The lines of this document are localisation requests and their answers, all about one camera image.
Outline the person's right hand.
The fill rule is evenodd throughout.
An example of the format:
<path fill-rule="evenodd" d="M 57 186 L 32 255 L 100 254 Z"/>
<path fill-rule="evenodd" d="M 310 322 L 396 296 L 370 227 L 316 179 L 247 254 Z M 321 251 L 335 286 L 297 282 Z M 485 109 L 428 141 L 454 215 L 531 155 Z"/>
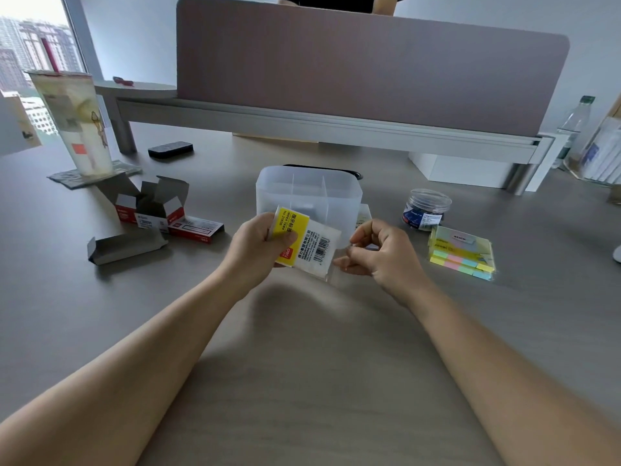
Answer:
<path fill-rule="evenodd" d="M 411 310 L 422 307 L 434 285 L 403 230 L 372 219 L 356 228 L 350 244 L 343 256 L 375 257 L 374 281 L 399 304 Z"/>

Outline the person's left hand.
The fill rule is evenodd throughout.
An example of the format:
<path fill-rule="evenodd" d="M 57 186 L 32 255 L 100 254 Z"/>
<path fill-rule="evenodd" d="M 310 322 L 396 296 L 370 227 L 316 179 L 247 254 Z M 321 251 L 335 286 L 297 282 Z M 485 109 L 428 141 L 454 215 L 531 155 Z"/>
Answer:
<path fill-rule="evenodd" d="M 237 300 L 265 280 L 276 265 L 276 258 L 286 249 L 269 245 L 268 233 L 274 217 L 274 213 L 266 212 L 243 223 L 217 269 L 219 278 Z"/>

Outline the clear packet with yellow label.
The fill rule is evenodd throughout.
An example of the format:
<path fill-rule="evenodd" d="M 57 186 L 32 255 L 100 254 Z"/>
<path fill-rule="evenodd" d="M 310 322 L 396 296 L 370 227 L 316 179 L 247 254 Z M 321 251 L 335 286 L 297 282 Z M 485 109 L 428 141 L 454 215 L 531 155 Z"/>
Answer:
<path fill-rule="evenodd" d="M 278 206 L 268 238 L 273 240 L 291 232 L 296 233 L 297 238 L 279 254 L 275 264 L 328 281 L 341 231 L 316 222 L 306 214 Z"/>

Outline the person's right forearm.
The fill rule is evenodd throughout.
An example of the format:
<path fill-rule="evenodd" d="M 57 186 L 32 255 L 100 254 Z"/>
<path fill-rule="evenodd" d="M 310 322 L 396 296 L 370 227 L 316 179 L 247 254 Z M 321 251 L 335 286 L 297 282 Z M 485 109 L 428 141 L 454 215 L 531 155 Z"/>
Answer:
<path fill-rule="evenodd" d="M 507 466 L 621 466 L 621 430 L 596 408 L 433 284 L 404 300 Z"/>

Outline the person's left forearm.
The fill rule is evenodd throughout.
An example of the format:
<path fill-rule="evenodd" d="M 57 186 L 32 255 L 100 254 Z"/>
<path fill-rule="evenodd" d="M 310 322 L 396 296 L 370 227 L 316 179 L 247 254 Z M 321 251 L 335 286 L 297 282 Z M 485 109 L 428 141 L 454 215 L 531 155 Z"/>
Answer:
<path fill-rule="evenodd" d="M 218 269 L 0 423 L 0 466 L 135 466 L 215 331 L 263 272 Z"/>

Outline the closed red white staple box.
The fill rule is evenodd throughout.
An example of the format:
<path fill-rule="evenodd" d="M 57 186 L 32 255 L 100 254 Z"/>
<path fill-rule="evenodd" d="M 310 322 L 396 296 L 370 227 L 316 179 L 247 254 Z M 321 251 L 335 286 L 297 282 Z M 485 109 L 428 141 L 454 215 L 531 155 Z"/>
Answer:
<path fill-rule="evenodd" d="M 168 225 L 168 231 L 187 240 L 211 244 L 215 235 L 224 233 L 225 226 L 212 220 L 182 216 Z"/>

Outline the pastel sticky notes pack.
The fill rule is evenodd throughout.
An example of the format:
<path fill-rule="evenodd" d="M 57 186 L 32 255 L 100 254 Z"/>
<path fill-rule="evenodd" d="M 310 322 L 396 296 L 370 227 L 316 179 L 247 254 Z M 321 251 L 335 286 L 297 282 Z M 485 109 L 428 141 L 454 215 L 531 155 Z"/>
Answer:
<path fill-rule="evenodd" d="M 482 237 L 436 226 L 428 241 L 429 261 L 439 266 L 492 281 L 496 263 L 492 243 Z"/>

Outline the open red white staple box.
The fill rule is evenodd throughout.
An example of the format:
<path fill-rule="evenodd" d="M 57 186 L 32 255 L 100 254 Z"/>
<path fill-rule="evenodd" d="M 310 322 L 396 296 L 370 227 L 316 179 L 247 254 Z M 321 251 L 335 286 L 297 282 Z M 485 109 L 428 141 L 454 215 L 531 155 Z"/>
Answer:
<path fill-rule="evenodd" d="M 169 226 L 185 215 L 190 184 L 158 176 L 157 181 L 143 180 L 141 187 L 136 187 L 127 174 L 118 174 L 96 187 L 112 203 L 121 222 L 168 233 Z"/>

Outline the grey cardboard sleeve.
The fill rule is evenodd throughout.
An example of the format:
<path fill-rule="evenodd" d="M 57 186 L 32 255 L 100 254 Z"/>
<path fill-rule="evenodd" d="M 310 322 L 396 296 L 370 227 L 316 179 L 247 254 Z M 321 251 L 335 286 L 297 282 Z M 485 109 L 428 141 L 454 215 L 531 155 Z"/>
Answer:
<path fill-rule="evenodd" d="M 167 244 L 167 239 L 155 228 L 139 228 L 104 239 L 93 237 L 87 245 L 88 261 L 97 266 L 107 265 L 161 250 Z"/>

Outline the grey napkin coaster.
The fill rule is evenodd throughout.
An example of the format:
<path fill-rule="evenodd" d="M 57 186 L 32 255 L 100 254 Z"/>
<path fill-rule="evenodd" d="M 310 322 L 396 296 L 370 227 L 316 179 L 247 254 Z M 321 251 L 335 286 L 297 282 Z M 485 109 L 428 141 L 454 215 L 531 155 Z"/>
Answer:
<path fill-rule="evenodd" d="M 47 178 L 51 181 L 62 184 L 67 189 L 81 189 L 83 187 L 89 187 L 96 183 L 99 183 L 105 179 L 111 178 L 113 176 L 117 176 L 120 174 L 126 174 L 128 176 L 133 176 L 136 174 L 141 174 L 142 168 L 137 165 L 124 163 L 120 160 L 113 161 L 113 171 L 109 174 L 98 174 L 98 175 L 81 175 L 77 169 L 68 170 L 66 172 L 58 172 L 48 176 Z"/>

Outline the white round side shelf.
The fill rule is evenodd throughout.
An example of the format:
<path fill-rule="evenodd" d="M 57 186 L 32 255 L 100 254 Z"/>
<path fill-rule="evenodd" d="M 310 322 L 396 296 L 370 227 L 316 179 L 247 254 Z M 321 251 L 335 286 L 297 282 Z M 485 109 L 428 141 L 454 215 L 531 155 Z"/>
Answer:
<path fill-rule="evenodd" d="M 134 83 L 133 86 L 117 84 L 113 81 L 95 81 L 95 90 L 103 97 L 121 99 L 175 99 L 177 90 L 175 85 L 159 83 Z"/>

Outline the printed plastic drink cup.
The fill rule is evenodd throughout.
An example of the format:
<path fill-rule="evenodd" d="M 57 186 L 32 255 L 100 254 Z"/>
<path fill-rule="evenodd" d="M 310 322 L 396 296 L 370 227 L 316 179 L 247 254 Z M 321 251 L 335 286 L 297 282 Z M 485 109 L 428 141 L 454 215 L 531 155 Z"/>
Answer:
<path fill-rule="evenodd" d="M 77 171 L 85 177 L 112 175 L 113 161 L 93 78 L 84 72 L 29 70 Z"/>

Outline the white paper bag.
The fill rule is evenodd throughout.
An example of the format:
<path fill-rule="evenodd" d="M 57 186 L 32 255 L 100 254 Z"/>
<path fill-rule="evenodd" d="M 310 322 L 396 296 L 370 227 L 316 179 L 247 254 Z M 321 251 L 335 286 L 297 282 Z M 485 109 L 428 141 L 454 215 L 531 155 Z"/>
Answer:
<path fill-rule="evenodd" d="M 0 157 L 41 146 L 19 96 L 0 91 Z"/>

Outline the red drinking straw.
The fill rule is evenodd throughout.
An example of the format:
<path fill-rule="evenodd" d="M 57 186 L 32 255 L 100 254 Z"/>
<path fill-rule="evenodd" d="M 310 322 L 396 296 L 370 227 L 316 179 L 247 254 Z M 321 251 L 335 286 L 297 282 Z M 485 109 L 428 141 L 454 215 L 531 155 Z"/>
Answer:
<path fill-rule="evenodd" d="M 57 74 L 60 73 L 60 69 L 58 68 L 57 61 L 55 59 L 53 50 L 50 46 L 48 39 L 46 37 L 40 37 L 40 41 L 47 55 L 51 70 Z"/>

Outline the grey window frame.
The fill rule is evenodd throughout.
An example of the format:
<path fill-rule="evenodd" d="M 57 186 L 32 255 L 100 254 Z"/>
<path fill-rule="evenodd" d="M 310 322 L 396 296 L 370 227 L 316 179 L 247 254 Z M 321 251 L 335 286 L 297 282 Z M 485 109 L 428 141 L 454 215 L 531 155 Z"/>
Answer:
<path fill-rule="evenodd" d="M 103 72 L 97 58 L 82 0 L 61 0 L 61 2 L 82 57 L 84 69 L 95 81 L 103 81 Z"/>

